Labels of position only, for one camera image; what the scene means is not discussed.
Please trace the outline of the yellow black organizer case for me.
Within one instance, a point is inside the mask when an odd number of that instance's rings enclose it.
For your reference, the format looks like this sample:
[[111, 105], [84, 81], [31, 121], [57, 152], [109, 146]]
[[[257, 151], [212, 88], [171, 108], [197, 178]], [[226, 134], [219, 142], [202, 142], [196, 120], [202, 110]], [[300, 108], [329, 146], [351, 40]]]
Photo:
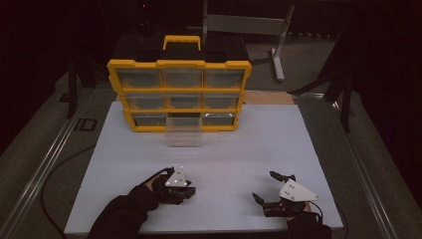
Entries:
[[252, 71], [245, 44], [237, 37], [201, 39], [198, 36], [123, 36], [107, 63], [109, 81], [120, 100], [119, 69], [202, 69], [240, 70], [244, 73], [242, 91]]

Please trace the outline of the person's left hand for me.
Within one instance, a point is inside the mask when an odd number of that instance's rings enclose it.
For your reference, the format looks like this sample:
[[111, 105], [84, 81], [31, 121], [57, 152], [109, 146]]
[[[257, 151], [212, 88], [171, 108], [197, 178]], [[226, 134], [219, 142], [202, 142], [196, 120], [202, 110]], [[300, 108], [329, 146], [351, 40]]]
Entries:
[[160, 203], [170, 203], [170, 192], [165, 183], [173, 172], [173, 168], [166, 167], [155, 172], [143, 182]]

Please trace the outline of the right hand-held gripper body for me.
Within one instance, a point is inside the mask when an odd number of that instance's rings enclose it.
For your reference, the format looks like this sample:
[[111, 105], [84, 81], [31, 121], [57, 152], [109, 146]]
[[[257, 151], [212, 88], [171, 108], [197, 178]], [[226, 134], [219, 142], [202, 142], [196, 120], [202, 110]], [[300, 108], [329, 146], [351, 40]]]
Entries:
[[296, 217], [305, 212], [308, 202], [319, 200], [319, 196], [289, 179], [279, 192], [279, 202], [264, 202], [267, 217]]

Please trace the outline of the grey metal table frame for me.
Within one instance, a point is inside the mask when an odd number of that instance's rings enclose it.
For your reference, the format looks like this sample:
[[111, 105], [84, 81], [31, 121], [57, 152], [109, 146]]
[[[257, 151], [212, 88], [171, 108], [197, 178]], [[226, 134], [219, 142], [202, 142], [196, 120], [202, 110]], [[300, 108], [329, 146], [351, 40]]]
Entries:
[[285, 74], [282, 66], [281, 53], [296, 5], [290, 3], [285, 17], [276, 19], [210, 14], [208, 12], [208, 1], [203, 0], [202, 37], [206, 38], [209, 31], [278, 36], [279, 42], [277, 47], [271, 50], [271, 63], [275, 70], [276, 80], [282, 82], [285, 79]]

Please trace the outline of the dark rectangular floor plate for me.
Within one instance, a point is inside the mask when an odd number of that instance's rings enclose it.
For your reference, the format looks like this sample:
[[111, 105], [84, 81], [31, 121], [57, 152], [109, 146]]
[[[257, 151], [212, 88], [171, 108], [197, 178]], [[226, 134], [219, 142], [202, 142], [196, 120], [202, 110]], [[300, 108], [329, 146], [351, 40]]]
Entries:
[[75, 131], [93, 131], [96, 129], [98, 121], [96, 119], [79, 118], [74, 126]]

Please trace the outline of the wooden board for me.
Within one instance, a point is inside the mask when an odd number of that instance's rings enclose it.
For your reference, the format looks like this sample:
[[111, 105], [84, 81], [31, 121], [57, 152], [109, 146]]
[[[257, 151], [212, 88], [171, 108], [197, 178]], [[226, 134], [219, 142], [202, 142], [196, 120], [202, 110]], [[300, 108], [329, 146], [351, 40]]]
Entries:
[[246, 105], [293, 105], [293, 98], [285, 92], [247, 92]]

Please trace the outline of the aluminium rail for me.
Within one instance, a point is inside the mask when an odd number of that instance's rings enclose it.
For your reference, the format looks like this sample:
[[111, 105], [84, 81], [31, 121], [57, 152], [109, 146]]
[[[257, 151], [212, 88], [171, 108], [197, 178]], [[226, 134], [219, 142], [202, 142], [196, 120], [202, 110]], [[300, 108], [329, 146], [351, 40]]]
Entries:
[[77, 100], [77, 106], [74, 112], [70, 117], [64, 117], [60, 130], [54, 135], [54, 140], [49, 145], [42, 160], [37, 164], [37, 168], [28, 178], [25, 187], [5, 217], [4, 222], [0, 224], [0, 239], [13, 239], [16, 230], [26, 217], [41, 187], [46, 182], [48, 174], [53, 169], [54, 164], [66, 145], [81, 114], [82, 108], [91, 99], [92, 94], [93, 90], [83, 90], [80, 98]]
[[351, 135], [339, 120], [337, 103], [321, 94], [295, 96], [330, 186], [344, 228], [336, 239], [397, 239]]

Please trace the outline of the set of clear organizer bins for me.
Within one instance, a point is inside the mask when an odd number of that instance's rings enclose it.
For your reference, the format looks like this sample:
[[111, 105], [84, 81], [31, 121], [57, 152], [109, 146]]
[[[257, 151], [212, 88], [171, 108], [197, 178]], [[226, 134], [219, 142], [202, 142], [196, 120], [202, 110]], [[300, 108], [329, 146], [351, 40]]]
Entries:
[[120, 100], [137, 131], [232, 130], [242, 108], [240, 70], [119, 69]]

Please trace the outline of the black tripod stand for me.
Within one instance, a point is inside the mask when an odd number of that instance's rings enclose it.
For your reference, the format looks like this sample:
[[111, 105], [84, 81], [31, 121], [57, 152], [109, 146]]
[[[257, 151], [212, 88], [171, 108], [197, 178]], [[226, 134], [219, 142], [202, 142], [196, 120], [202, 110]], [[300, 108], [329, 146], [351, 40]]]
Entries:
[[290, 95], [300, 96], [318, 86], [329, 83], [322, 98], [326, 102], [336, 102], [342, 96], [340, 122], [345, 131], [350, 132], [348, 117], [350, 111], [352, 79], [356, 71], [353, 44], [341, 34], [328, 55], [315, 81], [289, 91]]

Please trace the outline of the clear plastic drawer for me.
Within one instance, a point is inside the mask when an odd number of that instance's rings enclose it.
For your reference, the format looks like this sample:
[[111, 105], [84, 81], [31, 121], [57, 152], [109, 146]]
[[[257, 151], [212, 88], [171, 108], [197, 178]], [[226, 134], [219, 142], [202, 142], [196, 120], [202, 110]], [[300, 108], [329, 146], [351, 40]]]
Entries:
[[168, 118], [165, 138], [171, 147], [197, 147], [201, 144], [202, 127], [200, 118]]

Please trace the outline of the person's right hand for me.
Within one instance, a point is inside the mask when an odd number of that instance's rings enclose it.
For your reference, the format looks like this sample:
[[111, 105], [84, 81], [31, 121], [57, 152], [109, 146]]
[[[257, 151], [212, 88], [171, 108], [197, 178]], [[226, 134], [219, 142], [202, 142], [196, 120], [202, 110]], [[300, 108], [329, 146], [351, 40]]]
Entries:
[[313, 213], [308, 203], [303, 212], [295, 217], [287, 218], [289, 233], [310, 234], [310, 233], [332, 233], [329, 226], [318, 220], [317, 214]]

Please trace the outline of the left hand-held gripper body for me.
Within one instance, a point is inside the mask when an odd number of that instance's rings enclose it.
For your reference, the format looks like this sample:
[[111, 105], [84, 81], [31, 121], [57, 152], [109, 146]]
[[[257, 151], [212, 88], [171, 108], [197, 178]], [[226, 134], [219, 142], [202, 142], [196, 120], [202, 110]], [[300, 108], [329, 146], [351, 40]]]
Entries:
[[187, 187], [183, 167], [166, 168], [165, 171], [163, 202], [181, 203], [184, 200], [184, 194], [181, 192], [181, 189]]

